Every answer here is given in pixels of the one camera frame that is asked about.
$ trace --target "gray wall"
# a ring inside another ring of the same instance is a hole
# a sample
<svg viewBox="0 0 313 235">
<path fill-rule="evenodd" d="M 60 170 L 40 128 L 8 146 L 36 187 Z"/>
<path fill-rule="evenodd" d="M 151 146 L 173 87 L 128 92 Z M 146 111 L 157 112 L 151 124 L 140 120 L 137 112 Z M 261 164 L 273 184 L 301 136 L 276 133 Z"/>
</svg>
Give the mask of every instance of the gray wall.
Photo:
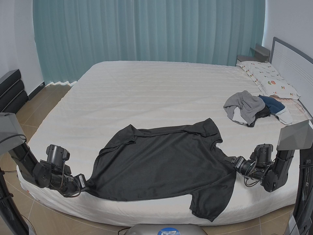
<svg viewBox="0 0 313 235">
<path fill-rule="evenodd" d="M 42 77 L 33 28 L 33 0 L 0 0 L 0 77 L 20 69 L 30 94 Z"/>
<path fill-rule="evenodd" d="M 313 57 L 313 0 L 266 0 L 263 46 L 273 37 Z"/>
</svg>

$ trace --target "round blue logo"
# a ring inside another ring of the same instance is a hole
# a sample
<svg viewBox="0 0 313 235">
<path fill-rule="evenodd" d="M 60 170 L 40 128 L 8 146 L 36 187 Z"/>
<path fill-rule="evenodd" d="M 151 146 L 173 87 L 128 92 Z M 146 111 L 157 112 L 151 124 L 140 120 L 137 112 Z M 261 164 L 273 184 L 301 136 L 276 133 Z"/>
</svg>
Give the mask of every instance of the round blue logo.
<svg viewBox="0 0 313 235">
<path fill-rule="evenodd" d="M 175 228 L 166 227 L 160 230 L 157 235 L 181 235 L 181 234 Z"/>
</svg>

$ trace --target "black garment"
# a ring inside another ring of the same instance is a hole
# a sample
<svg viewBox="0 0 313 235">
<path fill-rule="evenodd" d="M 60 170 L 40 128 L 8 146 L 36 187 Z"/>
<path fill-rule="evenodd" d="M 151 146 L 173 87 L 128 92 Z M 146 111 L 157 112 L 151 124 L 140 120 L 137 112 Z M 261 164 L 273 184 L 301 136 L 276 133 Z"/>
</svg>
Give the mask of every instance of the black garment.
<svg viewBox="0 0 313 235">
<path fill-rule="evenodd" d="M 255 120 L 251 124 L 247 124 L 248 127 L 254 127 L 254 124 L 258 118 L 265 118 L 271 116 L 271 111 L 269 110 L 269 107 L 265 105 L 263 110 L 260 110 L 259 112 L 256 113 L 255 115 Z"/>
<path fill-rule="evenodd" d="M 120 130 L 100 151 L 89 193 L 114 201 L 192 195 L 190 209 L 213 221 L 227 206 L 236 180 L 216 147 L 222 143 L 209 118 L 194 125 Z"/>
</svg>

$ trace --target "baseboard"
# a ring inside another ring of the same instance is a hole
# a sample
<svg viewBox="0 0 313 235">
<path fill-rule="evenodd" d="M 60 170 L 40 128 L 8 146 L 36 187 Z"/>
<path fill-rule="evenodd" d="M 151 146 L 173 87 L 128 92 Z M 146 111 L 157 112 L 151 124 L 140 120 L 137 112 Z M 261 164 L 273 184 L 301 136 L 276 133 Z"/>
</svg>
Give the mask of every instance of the baseboard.
<svg viewBox="0 0 313 235">
<path fill-rule="evenodd" d="M 43 82 L 40 84 L 36 89 L 34 89 L 29 95 L 28 95 L 28 100 L 31 100 L 34 96 L 38 94 L 45 86 L 45 83 Z"/>
</svg>

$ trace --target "gray headboard frame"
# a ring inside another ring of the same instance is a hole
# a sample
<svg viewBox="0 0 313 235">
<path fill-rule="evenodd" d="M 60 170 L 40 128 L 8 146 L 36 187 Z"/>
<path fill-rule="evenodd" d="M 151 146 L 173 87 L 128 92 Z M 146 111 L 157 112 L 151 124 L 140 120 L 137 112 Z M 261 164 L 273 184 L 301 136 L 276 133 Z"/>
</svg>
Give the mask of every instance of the gray headboard frame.
<svg viewBox="0 0 313 235">
<path fill-rule="evenodd" d="M 271 54 L 270 54 L 270 57 L 269 57 L 269 62 L 272 63 L 272 59 L 273 59 L 273 54 L 274 54 L 274 47 L 275 47 L 275 43 L 278 42 L 284 46 L 286 46 L 288 49 L 291 49 L 293 50 L 295 53 L 299 54 L 301 57 L 305 58 L 307 61 L 309 61 L 311 64 L 313 64 L 313 58 L 312 57 L 309 57 L 307 54 L 303 53 L 301 50 L 293 47 L 292 45 L 286 43 L 285 41 L 277 38 L 277 37 L 273 37 L 273 44 L 272 44 L 272 51 L 271 51 Z M 313 112 L 309 112 L 306 107 L 303 105 L 303 103 L 301 102 L 301 100 L 299 99 L 298 100 L 301 105 L 303 106 L 303 108 L 310 114 L 310 116 L 312 117 L 313 115 Z"/>
</svg>

